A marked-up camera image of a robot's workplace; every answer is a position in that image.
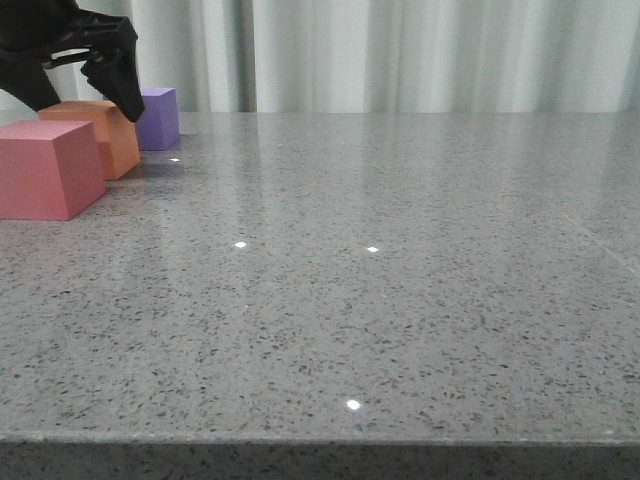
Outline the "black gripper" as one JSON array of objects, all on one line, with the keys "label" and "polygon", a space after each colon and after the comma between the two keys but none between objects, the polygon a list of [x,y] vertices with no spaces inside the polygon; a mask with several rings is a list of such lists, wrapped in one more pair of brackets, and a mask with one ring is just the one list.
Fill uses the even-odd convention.
[{"label": "black gripper", "polygon": [[145,106],[136,41],[128,18],[85,10],[75,1],[3,1],[1,89],[40,111],[59,103],[40,62],[53,68],[87,60],[81,67],[87,82],[137,122]]}]

